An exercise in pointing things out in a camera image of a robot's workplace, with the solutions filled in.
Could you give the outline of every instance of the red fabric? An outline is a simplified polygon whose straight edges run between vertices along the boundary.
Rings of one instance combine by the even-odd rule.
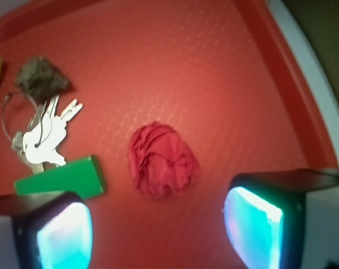
[[[153,122],[134,133],[129,142],[129,167],[143,194],[179,194],[198,180],[200,165],[180,135],[168,125]]]

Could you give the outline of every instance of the green object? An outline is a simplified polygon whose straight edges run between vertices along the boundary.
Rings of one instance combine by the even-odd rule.
[[[87,199],[105,191],[105,180],[94,155],[18,180],[14,185],[19,195],[71,191]]]

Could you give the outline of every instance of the red textured surface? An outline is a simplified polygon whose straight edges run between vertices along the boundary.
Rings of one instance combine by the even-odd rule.
[[[68,161],[96,154],[108,185],[87,201],[91,267],[242,268],[222,219],[230,179],[307,167],[314,158],[234,2],[105,1],[23,32],[0,43],[7,63],[0,111],[20,66],[39,54],[73,82],[58,111],[73,98],[84,104],[58,151]],[[10,132],[33,113],[14,100]],[[132,185],[129,139],[155,120],[173,126],[202,165],[199,182],[180,197],[143,198]],[[0,194],[29,175],[0,122]]]
[[[235,1],[277,85],[312,168],[338,169],[321,114],[289,46],[262,1]]]
[[[0,41],[103,0],[32,0],[0,18]]]

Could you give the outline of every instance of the key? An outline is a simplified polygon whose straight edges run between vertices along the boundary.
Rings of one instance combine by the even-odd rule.
[[[50,115],[51,130],[46,140],[36,147],[35,137],[39,139],[40,133],[30,132],[24,134],[25,155],[29,162],[40,164],[49,162],[55,165],[65,165],[66,161],[62,155],[57,153],[56,148],[66,137],[66,125],[83,107],[83,104],[77,104],[77,99],[74,99],[61,113],[60,116],[54,116],[53,110],[50,114],[45,113],[44,118]]]
[[[32,164],[27,160],[25,152],[23,151],[22,148],[22,137],[23,137],[22,132],[15,133],[15,136],[13,137],[12,140],[11,149],[17,152],[17,156],[20,159],[20,161],[23,162],[26,166],[28,166],[32,170],[33,174],[43,172],[44,171],[43,164]]]
[[[39,109],[39,114],[40,117],[43,116],[44,112],[45,112],[45,105],[39,105],[38,109]],[[34,129],[34,127],[39,123],[39,117],[38,114],[35,113],[35,115],[31,118],[29,124],[27,125],[27,130],[31,131],[32,129]],[[16,151],[17,153],[17,157],[20,159],[20,161],[22,163],[24,163],[26,166],[28,166],[33,174],[38,174],[44,171],[44,166],[43,164],[32,164],[30,163],[26,156],[25,156],[25,152],[23,149],[23,145],[22,145],[22,139],[23,139],[24,134],[22,132],[16,132],[15,136],[13,137],[12,140],[12,144],[11,144],[11,149],[13,149],[13,151]]]
[[[44,107],[42,107],[42,114],[41,114],[42,126],[40,124],[40,120],[38,120],[38,119],[30,121],[29,126],[32,127],[32,129],[24,134],[24,139],[28,143],[33,142],[34,145],[36,145],[38,143],[42,143],[50,135],[50,132],[51,132],[51,129],[52,129],[51,117],[54,117],[58,98],[59,98],[58,95],[55,95],[54,97],[51,98],[51,101],[50,101],[45,113],[43,113]]]
[[[43,117],[43,115],[45,113],[46,103],[44,105],[39,105],[39,107],[38,107],[39,114],[40,114],[41,118]],[[29,124],[27,125],[27,131],[32,131],[36,127],[36,125],[39,124],[39,123],[40,123],[40,119],[39,119],[37,113],[35,113],[35,115],[30,119]]]

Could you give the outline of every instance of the metal ring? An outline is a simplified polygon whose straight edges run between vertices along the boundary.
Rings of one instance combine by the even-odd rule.
[[[6,130],[3,113],[4,113],[5,106],[11,101],[12,96],[14,96],[16,94],[22,94],[25,98],[28,99],[28,101],[30,101],[32,103],[32,105],[34,106],[34,108],[36,110],[36,114],[37,114],[37,117],[39,118],[39,122],[40,122],[40,126],[41,126],[41,132],[40,132],[40,140],[37,144],[35,144],[35,147],[39,147],[41,145],[41,140],[42,140],[42,135],[43,135],[42,118],[41,118],[41,115],[40,115],[40,112],[39,112],[39,107],[37,106],[35,100],[31,97],[31,95],[29,95],[25,92],[22,92],[22,91],[9,92],[5,96],[5,98],[3,99],[2,108],[1,108],[1,125],[2,125],[3,132],[5,133],[5,136],[7,137],[7,139],[10,142],[12,142],[12,138]]]

